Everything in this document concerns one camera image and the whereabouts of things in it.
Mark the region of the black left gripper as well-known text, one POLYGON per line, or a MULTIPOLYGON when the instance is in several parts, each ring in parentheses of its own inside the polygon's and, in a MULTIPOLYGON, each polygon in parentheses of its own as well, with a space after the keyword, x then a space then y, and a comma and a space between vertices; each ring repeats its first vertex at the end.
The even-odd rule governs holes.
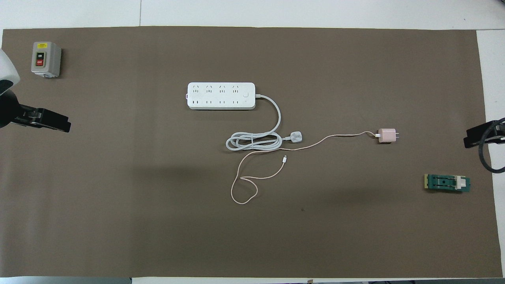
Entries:
POLYGON ((27 105, 22 105, 21 107, 16 95, 10 90, 13 85, 14 83, 9 80, 0 81, 1 128, 7 126, 7 124, 13 122, 24 113, 23 118, 18 118, 18 125, 34 128, 49 128, 65 133, 70 131, 71 122, 67 116, 47 110, 46 108, 35 108, 27 105))

